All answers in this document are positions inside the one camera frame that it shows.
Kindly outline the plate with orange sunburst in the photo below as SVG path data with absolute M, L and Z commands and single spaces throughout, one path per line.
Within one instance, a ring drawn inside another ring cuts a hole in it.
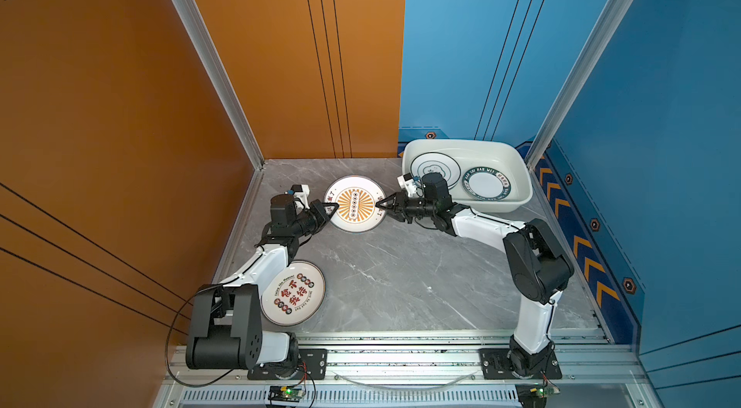
M 385 199 L 383 189 L 366 176 L 346 176 L 330 185 L 324 196 L 324 203 L 338 206 L 331 223 L 339 230 L 360 234 L 378 227 L 385 217 L 385 211 L 376 204 Z

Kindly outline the white plate brown flower outline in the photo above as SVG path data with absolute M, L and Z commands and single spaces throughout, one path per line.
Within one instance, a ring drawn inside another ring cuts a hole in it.
M 441 152 L 425 152 L 415 157 L 410 164 L 410 172 L 422 179 L 426 174 L 441 174 L 449 189 L 453 189 L 461 178 L 460 165 L 455 159 Z

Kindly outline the small green rim text plate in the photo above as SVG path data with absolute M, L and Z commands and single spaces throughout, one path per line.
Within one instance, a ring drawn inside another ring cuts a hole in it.
M 513 189 L 511 181 L 504 173 L 485 166 L 466 171 L 462 183 L 464 190 L 477 201 L 502 201 Z

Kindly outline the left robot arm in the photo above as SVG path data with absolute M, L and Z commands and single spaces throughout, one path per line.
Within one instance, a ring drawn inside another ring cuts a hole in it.
M 189 369 L 250 371 L 266 367 L 281 378 L 299 369 L 297 337 L 262 328 L 262 294 L 295 259 L 302 238 L 318 234 L 339 205 L 308 200 L 294 186 L 270 200 L 270 221 L 256 252 L 218 284 L 206 284 L 191 299 L 185 362 Z

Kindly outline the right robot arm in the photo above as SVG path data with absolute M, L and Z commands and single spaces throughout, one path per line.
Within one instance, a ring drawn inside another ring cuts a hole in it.
M 560 378 L 551 329 L 575 268 L 548 223 L 538 218 L 526 223 L 508 221 L 457 203 L 439 173 L 422 177 L 420 197 L 409 186 L 410 174 L 399 180 L 403 190 L 376 203 L 388 216 L 407 224 L 430 219 L 440 232 L 472 239 L 506 254 L 521 296 L 517 325 L 509 339 L 509 370 L 522 379 Z

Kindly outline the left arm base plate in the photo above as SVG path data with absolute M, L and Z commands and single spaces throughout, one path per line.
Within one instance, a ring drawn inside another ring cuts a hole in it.
M 325 378 L 328 350 L 299 347 L 298 353 L 280 363 L 264 364 L 250 369 L 247 378 L 254 381 L 299 381 L 306 376 L 310 381 Z

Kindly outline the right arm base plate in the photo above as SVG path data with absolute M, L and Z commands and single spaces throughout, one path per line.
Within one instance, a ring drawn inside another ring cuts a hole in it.
M 482 374 L 487 380 L 563 378 L 553 345 L 533 355 L 519 348 L 482 348 L 479 357 Z

